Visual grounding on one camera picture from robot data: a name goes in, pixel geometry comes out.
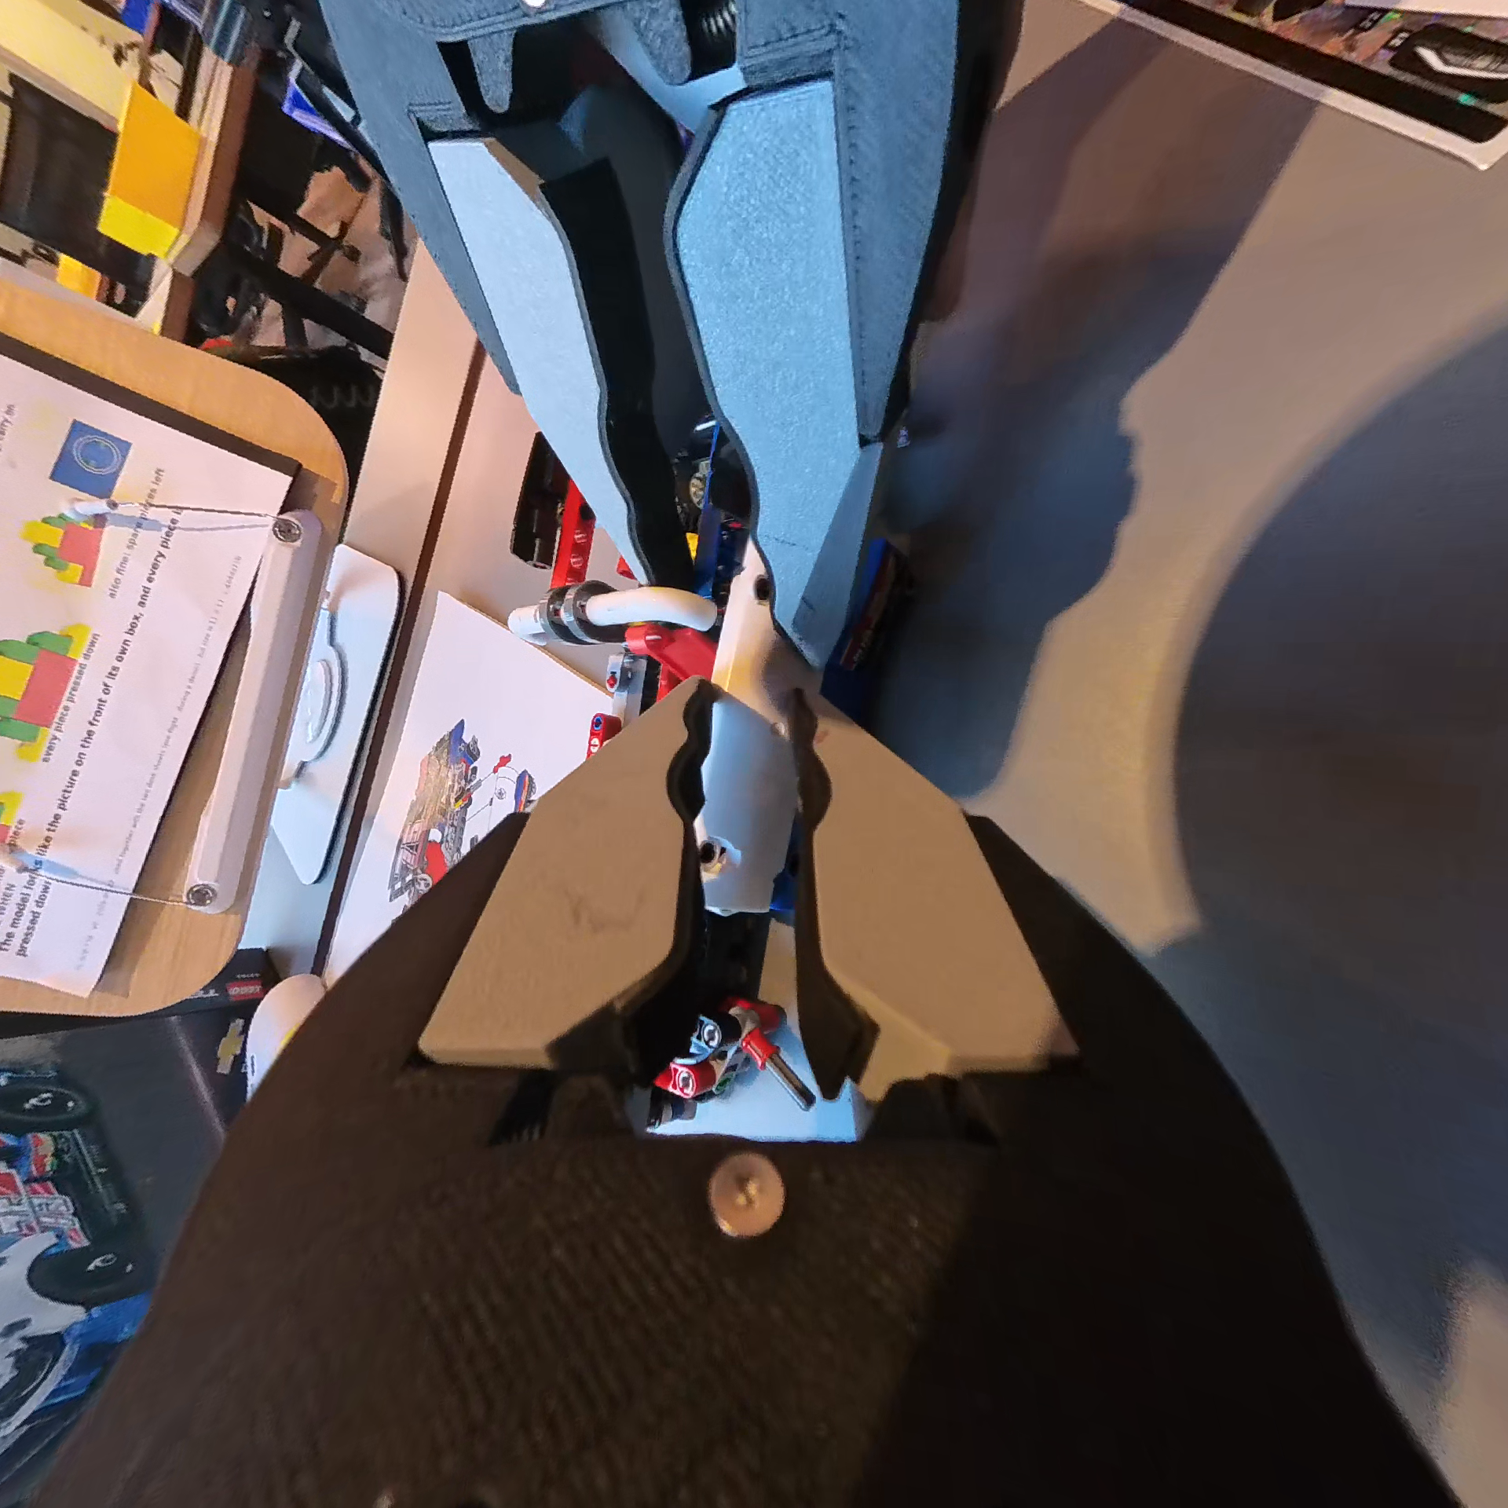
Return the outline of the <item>black cardboard box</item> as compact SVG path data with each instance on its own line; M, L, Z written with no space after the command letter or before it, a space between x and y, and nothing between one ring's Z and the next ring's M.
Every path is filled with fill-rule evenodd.
M279 981L245 949L162 1011L4 1015L4 1505L28 1503L146 1322L248 1099L252 1019Z

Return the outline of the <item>grey desk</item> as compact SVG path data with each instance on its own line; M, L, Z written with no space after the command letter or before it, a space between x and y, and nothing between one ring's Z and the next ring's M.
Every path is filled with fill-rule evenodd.
M1009 85L1069 10L979 4L968 196L860 435L923 590L880 739L1150 959L1442 1453L1505 1419L1505 177L1121 20ZM773 89L731 37L677 90L616 53L482 139L613 168L674 466L719 421L674 189Z

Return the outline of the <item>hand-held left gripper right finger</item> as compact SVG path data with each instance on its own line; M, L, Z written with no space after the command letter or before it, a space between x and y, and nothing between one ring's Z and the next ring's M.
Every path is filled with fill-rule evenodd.
M1063 1010L965 810L819 697L798 771L798 1017L825 1098L1074 1060Z

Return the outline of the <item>printed instruction sheet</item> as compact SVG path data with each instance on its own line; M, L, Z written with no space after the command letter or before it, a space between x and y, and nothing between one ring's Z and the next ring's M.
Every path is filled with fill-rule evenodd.
M4 979L99 985L297 471L4 338Z

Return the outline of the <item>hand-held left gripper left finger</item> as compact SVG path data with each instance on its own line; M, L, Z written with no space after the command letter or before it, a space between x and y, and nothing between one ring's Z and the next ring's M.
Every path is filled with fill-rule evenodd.
M683 683L537 803L421 1037L431 1062L661 1072L683 1053L713 706Z

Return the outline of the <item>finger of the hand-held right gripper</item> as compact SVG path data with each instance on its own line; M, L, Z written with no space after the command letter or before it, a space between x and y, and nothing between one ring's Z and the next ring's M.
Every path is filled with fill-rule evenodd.
M751 487L773 616L821 670L852 613L882 459L860 435L834 83L715 108L672 193L668 247Z
M428 153L537 430L634 575L688 590L649 302L613 168L545 177L498 139L442 139Z

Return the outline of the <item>white blue brick panel assembly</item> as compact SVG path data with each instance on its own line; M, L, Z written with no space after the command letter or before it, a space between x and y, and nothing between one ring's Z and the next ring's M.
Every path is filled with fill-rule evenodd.
M913 590L905 554L886 539L869 543L853 611L826 669L816 672L782 636L764 555L756 545L747 546L744 568L729 588L710 678L715 701L703 765L704 807L695 821L711 915L794 911L789 857L799 800L790 695L819 694L852 722L866 726Z

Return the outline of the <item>toy brick vehicle model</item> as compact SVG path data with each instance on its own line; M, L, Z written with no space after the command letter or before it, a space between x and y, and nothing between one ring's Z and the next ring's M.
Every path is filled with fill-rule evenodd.
M598 600L597 582L588 581L595 536L591 507L548 441L536 435L523 473L512 550L521 561L552 572L552 591L532 615L546 645L559 642L555 629L573 633L570 608ZM688 676L710 674L717 651L710 633L679 624L634 622L607 634L615 651L607 676L613 710L591 719L589 758L649 706L663 703ZM711 1011L692 1035L688 1055L658 1081L658 1096L670 1105L668 1116L688 1117L744 1064L778 1080L803 1112L812 1110L816 1092L773 1042L785 1022L782 1008L744 1001Z

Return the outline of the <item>holographic sticker sheet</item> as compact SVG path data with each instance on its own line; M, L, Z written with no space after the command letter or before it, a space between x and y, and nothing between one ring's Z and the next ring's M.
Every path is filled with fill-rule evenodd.
M1505 161L1505 3L1090 6L1476 169Z

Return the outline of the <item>yellow plastic bin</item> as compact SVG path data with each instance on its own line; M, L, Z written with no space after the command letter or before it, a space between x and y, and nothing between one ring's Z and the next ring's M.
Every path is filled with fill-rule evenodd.
M202 134L150 89L130 83L98 216L103 238L171 259L187 225Z

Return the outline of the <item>open instruction booklet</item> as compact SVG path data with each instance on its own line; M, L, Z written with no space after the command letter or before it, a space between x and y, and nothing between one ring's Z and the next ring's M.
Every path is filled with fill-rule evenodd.
M539 800L586 760L607 694L500 622L440 595L399 744L356 859L322 977L277 986L250 1028L250 1083L318 1006L354 986L354 1042L405 1017L399 1064L424 1064L428 1019Z

